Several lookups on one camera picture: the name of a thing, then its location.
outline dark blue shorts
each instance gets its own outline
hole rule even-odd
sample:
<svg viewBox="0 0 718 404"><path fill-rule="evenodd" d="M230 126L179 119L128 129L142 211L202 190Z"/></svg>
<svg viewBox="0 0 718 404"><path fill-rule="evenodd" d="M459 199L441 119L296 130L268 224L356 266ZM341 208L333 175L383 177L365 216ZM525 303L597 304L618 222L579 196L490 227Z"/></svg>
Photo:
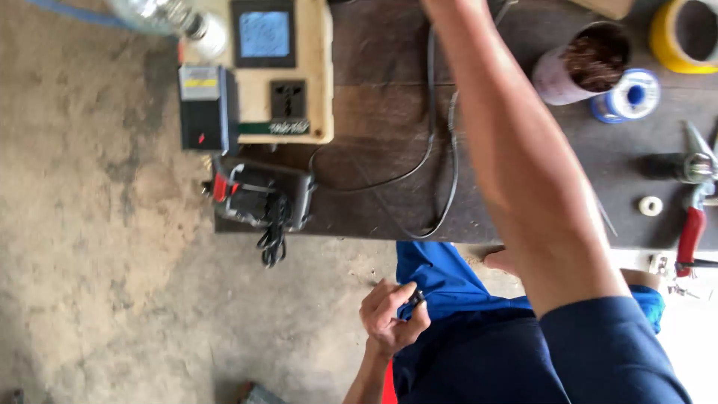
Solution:
<svg viewBox="0 0 718 404"><path fill-rule="evenodd" d="M449 243L397 242L396 280L400 284L416 282L424 292L429 317L436 321L458 311L488 311L499 308L533 310L526 296L507 299L492 296L474 271ZM661 330L666 307L661 294L646 286L630 286L653 330ZM399 318L411 317L409 307L399 308Z"/></svg>

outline red object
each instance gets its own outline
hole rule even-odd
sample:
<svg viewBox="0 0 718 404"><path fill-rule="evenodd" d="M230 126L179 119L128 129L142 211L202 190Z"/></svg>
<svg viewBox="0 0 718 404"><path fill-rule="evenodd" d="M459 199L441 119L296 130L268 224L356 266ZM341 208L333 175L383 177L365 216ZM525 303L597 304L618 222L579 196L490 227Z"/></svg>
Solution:
<svg viewBox="0 0 718 404"><path fill-rule="evenodd" d="M384 392L381 395L381 404L397 404L396 391L394 390L394 366L389 361L384 373Z"/></svg>
<svg viewBox="0 0 718 404"><path fill-rule="evenodd" d="M683 225L681 239L678 242L678 256L676 262L681 264L692 263L694 261L693 254L701 241L703 231L706 229L706 212L694 207L688 208L688 218ZM678 277L690 276L693 271L691 267L682 267L677 269Z"/></svg>
<svg viewBox="0 0 718 404"><path fill-rule="evenodd" d="M215 185L212 196L217 202L222 202L227 198L227 180L220 174L215 174Z"/></svg>

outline digital display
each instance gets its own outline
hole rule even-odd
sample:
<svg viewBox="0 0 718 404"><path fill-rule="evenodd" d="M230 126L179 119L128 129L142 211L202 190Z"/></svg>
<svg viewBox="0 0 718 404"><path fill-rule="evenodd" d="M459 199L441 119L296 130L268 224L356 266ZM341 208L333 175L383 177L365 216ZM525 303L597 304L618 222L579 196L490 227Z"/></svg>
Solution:
<svg viewBox="0 0 718 404"><path fill-rule="evenodd" d="M289 12L245 12L239 16L242 58L289 56Z"/></svg>

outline black cable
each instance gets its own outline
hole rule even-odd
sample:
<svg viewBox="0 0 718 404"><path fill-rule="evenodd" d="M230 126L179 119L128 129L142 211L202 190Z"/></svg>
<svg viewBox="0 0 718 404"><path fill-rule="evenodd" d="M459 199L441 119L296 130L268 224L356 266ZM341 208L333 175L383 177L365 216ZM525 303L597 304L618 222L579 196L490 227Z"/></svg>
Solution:
<svg viewBox="0 0 718 404"><path fill-rule="evenodd" d="M379 201L379 206L381 209L389 216L389 218L394 222L394 224L401 230L402 233L404 233L406 236L412 238L412 239L427 239L434 235L439 230L439 227L444 223L446 220L447 215L449 214L449 210L451 209L451 206L454 202L454 197L456 196L456 190L459 184L459 150L457 145L457 138L456 133L454 131L454 110L457 103L458 93L455 93L452 97L451 104L449 106L449 134L451 135L451 153L452 153L452 165L453 165L453 179L452 179L452 187L451 191L449 192L449 199L447 200L447 203L444 207L444 210L442 212L442 215L439 217L439 221L430 229L428 232L424 234L414 234L411 231L407 230L404 225L398 222L396 217L394 217L393 214L391 214L388 204L384 200L384 198L379 195L376 188L379 188L384 185L389 185L392 183L397 183L401 180L404 180L408 178L409 176L413 175L419 168L421 168L424 163L429 159L429 155L432 153L432 147L434 144L434 138L436 137L436 129L437 129L437 95L436 95L436 33L434 31L434 28L432 27L429 31L429 43L428 43L428 52L427 52L427 61L426 61L426 70L428 73L428 88L429 88L429 137L427 138L427 144L426 144L426 152L424 153L424 157L421 159L421 162L419 162L416 167L408 171L407 173L400 175L395 178L391 178L389 180L381 181L379 183L374 183L371 185L365 185L360 188L354 188L354 189L336 189L332 188L325 184L319 184L320 188L328 190L331 193L339 193L339 194L351 194L351 193L360 193L367 190L371 190L374 193L374 196ZM315 150L314 153L312 153L312 156L309 158L309 172L314 173L314 157L317 155L317 153L321 150L319 149ZM364 178L364 181L367 183L371 183L368 175L362 169L361 166L354 160L352 157L352 161L354 162L354 166L356 166L359 173Z"/></svg>
<svg viewBox="0 0 718 404"><path fill-rule="evenodd" d="M269 224L264 235L259 239L257 248L262 250L262 262L271 268L286 257L284 228L292 221L292 204L285 194L270 193L267 195L264 220Z"/></svg>

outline wooden workbench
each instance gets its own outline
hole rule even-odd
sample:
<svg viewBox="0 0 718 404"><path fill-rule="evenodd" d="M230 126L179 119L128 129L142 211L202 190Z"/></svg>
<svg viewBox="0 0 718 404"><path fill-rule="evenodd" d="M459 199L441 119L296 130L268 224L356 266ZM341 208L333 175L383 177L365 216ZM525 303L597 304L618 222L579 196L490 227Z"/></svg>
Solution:
<svg viewBox="0 0 718 404"><path fill-rule="evenodd" d="M644 180L634 161L648 153L685 148L682 119L692 120L713 141L718 108L718 75L679 75L658 64L648 49L651 16L662 1L639 0L623 20L633 38L631 67L647 68L663 85L661 105L641 121L603 124L586 103L551 107L589 179L601 198L618 237L614 247L669 249L678 240L685 213L683 197L690 186ZM426 147L426 38L429 31L418 0L357 0L332 7L335 25L334 64L335 140L317 156L319 182L335 187L365 185L356 165L373 181L404 173L420 159ZM565 44L596 14L565 0L522 0L499 26L509 49L529 73L547 50ZM451 183L445 119L447 101L454 91L441 55L438 62L440 141L432 158L413 177L379 192L393 215L405 226L420 229L432 224L446 200ZM474 185L474 175L460 134L460 182L456 201L433 238L450 242L500 244L498 233ZM250 154L272 162L306 168L316 147L280 146L269 155ZM642 216L638 200L658 196L666 207L657 217ZM371 192L336 196L321 188L312 202L313 219L305 233L372 239L404 239L380 209ZM702 249L718 249L718 211L708 211L709 225ZM244 231L245 227L218 219L217 231Z"/></svg>

